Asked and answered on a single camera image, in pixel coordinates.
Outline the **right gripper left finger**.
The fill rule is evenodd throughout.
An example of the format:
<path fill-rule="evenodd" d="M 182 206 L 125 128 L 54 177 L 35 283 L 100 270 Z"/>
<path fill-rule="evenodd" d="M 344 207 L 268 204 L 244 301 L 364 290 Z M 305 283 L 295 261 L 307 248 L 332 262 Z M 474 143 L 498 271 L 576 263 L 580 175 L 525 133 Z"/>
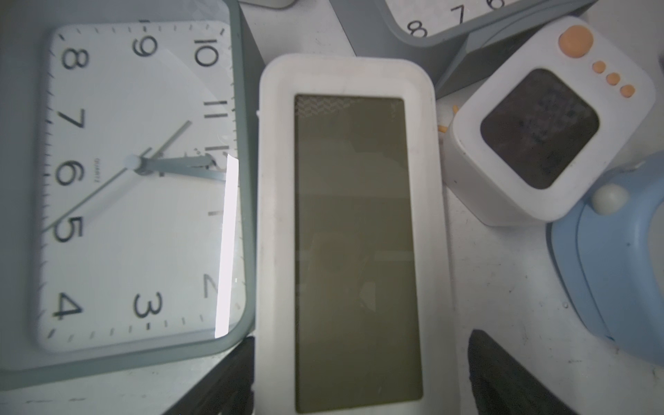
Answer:
<path fill-rule="evenodd" d="M 254 354 L 248 336 L 164 414 L 253 414 Z"/>

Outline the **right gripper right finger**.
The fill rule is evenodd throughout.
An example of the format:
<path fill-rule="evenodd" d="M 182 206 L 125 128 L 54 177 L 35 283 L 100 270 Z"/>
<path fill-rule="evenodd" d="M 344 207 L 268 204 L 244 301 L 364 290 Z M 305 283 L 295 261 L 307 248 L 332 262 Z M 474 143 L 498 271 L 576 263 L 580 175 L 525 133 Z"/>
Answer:
<path fill-rule="evenodd" d="M 483 330 L 468 346 L 470 383 L 480 414 L 574 414 Z"/>

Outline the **white wide digital clock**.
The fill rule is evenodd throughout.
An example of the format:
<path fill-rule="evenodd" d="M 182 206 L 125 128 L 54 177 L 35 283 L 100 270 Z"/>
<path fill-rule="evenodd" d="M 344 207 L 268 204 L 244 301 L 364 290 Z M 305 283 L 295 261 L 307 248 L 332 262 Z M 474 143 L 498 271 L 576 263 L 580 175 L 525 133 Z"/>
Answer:
<path fill-rule="evenodd" d="M 257 231 L 256 413 L 460 413 L 436 100 L 421 67 L 271 62 Z"/>

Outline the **light blue square clock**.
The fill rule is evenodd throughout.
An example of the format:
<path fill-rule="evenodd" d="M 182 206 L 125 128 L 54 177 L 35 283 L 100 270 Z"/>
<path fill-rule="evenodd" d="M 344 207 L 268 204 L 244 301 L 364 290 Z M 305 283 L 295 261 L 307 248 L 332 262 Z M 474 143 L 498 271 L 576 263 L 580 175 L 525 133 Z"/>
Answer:
<path fill-rule="evenodd" d="M 606 171 L 548 225 L 547 243 L 589 332 L 662 365 L 662 152 Z"/>

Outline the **white orange digital clock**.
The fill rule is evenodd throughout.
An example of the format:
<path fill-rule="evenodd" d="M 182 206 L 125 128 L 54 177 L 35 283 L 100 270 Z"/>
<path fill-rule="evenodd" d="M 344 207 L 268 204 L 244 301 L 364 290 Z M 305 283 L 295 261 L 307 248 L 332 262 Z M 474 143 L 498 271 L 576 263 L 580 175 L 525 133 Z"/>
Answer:
<path fill-rule="evenodd" d="M 587 22 L 550 22 L 460 107 L 445 184 L 483 224 L 565 216 L 655 105 L 648 74 Z"/>

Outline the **grey-green large analog clock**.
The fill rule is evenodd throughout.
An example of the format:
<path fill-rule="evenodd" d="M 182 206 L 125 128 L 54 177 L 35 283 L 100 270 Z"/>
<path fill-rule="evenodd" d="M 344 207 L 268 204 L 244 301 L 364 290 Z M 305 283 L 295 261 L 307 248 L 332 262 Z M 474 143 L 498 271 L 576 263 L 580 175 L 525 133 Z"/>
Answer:
<path fill-rule="evenodd" d="M 1 389 L 228 351 L 263 62 L 236 1 L 1 4 Z"/>

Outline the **grey-green tall analog clock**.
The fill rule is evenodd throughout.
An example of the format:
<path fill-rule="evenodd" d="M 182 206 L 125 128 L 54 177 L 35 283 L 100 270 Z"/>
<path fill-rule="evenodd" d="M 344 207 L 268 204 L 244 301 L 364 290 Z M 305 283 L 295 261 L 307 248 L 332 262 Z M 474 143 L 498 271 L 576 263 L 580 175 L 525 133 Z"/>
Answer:
<path fill-rule="evenodd" d="M 493 74 L 534 33 L 591 1 L 334 1 L 354 53 L 414 62 L 437 97 Z"/>

